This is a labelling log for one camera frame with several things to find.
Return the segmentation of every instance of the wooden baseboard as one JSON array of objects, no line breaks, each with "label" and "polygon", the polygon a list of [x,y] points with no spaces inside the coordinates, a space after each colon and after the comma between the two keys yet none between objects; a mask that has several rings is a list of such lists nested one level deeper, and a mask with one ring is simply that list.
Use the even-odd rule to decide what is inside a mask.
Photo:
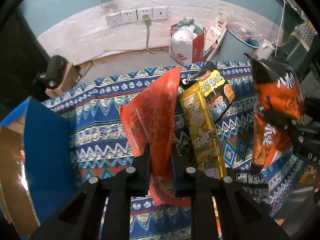
[{"label": "wooden baseboard", "polygon": [[[151,48],[150,50],[154,51],[154,52],[169,51],[169,46]],[[90,66],[95,66],[95,65],[106,63],[110,60],[115,60],[115,59],[119,59],[122,57],[128,57],[128,56],[132,56],[132,55],[140,55],[140,54],[145,54],[145,53],[150,53],[150,52],[147,49],[142,49],[142,50],[137,50],[137,51],[127,51],[127,52],[123,52],[123,53],[108,55],[108,56],[97,58],[94,60],[89,60],[87,62],[80,64],[79,66],[80,66],[80,68],[87,68]]]}]

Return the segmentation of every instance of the white wall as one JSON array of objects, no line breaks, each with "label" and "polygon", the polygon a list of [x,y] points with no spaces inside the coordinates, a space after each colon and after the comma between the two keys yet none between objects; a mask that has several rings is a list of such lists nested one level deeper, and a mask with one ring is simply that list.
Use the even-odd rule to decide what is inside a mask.
[{"label": "white wall", "polygon": [[59,54],[74,64],[116,54],[123,50],[146,48],[144,22],[109,28],[106,14],[132,8],[168,6],[168,19],[153,20],[150,27],[149,47],[169,44],[170,27],[183,17],[209,29],[218,13],[234,14],[237,20],[246,21],[262,34],[261,38],[275,41],[279,26],[273,21],[246,8],[220,0],[113,0],[83,10],[57,23],[38,37],[50,56]]}]

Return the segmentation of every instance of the white kettle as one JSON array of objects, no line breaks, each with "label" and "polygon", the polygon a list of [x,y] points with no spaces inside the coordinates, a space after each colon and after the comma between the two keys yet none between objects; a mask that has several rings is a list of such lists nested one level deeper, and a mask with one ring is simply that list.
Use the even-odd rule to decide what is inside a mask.
[{"label": "white kettle", "polygon": [[271,44],[270,41],[264,39],[264,43],[254,52],[256,59],[269,59],[275,47]]}]

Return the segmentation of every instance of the yellow snack bag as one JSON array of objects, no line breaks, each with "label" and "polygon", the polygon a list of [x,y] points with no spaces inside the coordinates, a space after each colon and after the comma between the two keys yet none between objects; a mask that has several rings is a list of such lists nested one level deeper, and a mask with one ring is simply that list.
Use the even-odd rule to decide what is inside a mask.
[{"label": "yellow snack bag", "polygon": [[180,102],[189,125],[198,169],[207,176],[221,179],[226,175],[226,168],[200,84],[185,90]]}]

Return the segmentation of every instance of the black snack bag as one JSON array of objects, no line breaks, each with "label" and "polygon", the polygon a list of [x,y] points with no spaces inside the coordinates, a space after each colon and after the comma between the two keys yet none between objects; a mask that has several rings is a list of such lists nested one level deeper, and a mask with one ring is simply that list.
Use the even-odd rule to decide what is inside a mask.
[{"label": "black snack bag", "polygon": [[202,93],[214,123],[218,122],[235,99],[231,85],[224,79],[217,67],[208,61],[204,68],[192,76],[180,79],[180,86],[187,90],[196,83]]}]

